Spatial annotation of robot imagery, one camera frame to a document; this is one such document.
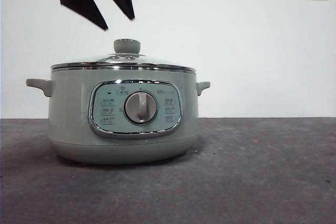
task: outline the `lid knob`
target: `lid knob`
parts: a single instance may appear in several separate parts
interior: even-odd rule
[[[116,39],[113,46],[116,53],[138,54],[140,52],[140,42],[135,39]]]

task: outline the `lid rim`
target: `lid rim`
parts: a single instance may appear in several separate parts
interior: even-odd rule
[[[155,63],[147,63],[147,62],[71,62],[71,63],[61,63],[51,65],[51,69],[58,68],[71,68],[71,67],[107,67],[107,66],[123,66],[123,67],[151,67],[151,68],[164,68],[164,69],[180,69],[185,71],[196,72],[194,68],[183,67],[178,65],[170,65],[170,64],[155,64]]]

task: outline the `gray surface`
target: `gray surface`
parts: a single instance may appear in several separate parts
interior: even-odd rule
[[[2,120],[3,223],[336,223],[336,118],[200,119],[185,155],[56,156],[46,120]]]

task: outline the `white wall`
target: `white wall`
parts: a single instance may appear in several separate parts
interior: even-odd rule
[[[335,0],[133,0],[133,22],[96,3],[108,32],[59,0],[2,0],[2,118],[46,118],[48,98],[25,79],[122,37],[212,82],[200,116],[336,116]]]

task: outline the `stainless steel rim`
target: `stainless steel rim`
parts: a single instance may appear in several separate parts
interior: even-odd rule
[[[65,67],[65,68],[55,68],[51,72],[60,71],[70,71],[70,70],[137,70],[137,71],[168,71],[168,72],[181,72],[181,73],[191,73],[196,74],[195,70],[183,70],[183,69],[173,69],[173,68],[158,68],[158,67],[139,67],[139,66],[100,66],[100,67]]]
[[[68,69],[73,70],[74,67],[81,67],[87,69],[93,69],[97,67],[131,67],[134,68],[153,68],[153,69],[171,69],[171,70],[183,70],[188,72],[195,72],[195,69],[182,67],[177,65],[167,65],[167,64],[153,64],[153,63],[142,63],[142,62],[118,62],[118,63],[109,63],[109,62],[73,62],[73,63],[62,63],[52,65],[51,69]]]

